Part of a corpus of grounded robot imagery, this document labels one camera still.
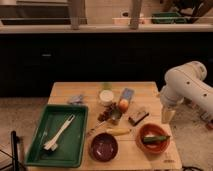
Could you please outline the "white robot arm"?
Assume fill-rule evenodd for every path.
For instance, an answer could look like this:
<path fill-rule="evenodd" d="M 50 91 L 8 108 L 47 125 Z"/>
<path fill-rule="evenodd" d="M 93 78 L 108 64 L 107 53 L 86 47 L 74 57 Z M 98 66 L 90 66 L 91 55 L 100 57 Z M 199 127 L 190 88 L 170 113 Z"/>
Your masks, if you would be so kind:
<path fill-rule="evenodd" d="M 169 123 L 175 114 L 175 107 L 184 98 L 198 105 L 208 115 L 208 121 L 213 119 L 213 87 L 203 80 L 207 69 L 199 61 L 191 61 L 169 69 L 164 76 L 165 85 L 159 98 L 162 104 L 162 122 Z"/>

